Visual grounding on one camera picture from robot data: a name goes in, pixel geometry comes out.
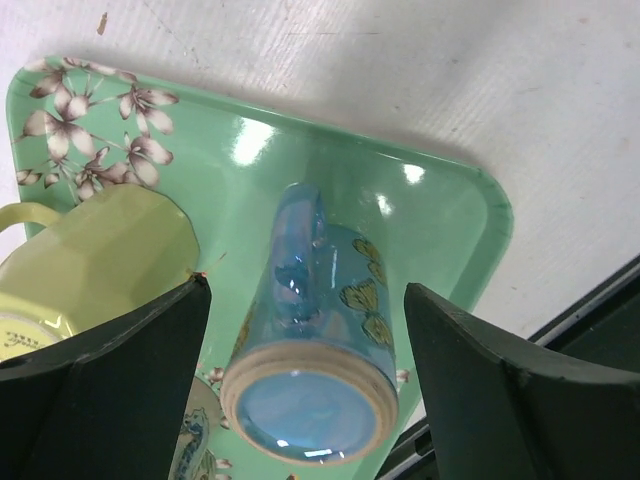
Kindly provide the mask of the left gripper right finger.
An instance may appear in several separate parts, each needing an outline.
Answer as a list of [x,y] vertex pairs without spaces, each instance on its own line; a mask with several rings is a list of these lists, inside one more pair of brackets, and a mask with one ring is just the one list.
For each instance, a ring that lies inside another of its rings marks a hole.
[[411,283],[404,311],[444,479],[635,479],[639,376],[531,343]]

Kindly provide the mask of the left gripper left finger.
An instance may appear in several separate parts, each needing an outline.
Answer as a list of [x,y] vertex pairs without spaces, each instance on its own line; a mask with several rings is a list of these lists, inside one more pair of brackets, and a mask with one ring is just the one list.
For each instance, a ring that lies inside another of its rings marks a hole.
[[4,479],[165,479],[208,321],[203,277],[1,365]]

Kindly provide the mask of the pale green mug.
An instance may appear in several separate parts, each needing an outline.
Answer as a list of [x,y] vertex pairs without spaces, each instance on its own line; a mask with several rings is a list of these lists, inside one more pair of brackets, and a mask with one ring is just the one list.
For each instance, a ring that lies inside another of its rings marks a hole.
[[1,360],[32,353],[127,314],[185,282],[199,244],[168,197],[121,184],[67,213],[2,207],[1,227],[41,231],[1,264]]

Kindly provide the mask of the blue floral mug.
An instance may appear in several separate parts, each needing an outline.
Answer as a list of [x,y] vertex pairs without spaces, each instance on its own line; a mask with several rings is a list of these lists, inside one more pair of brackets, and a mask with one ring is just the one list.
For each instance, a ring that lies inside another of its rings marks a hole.
[[293,184],[225,369],[220,401],[254,448],[298,465],[339,465],[378,448],[399,411],[383,257],[330,223],[319,189]]

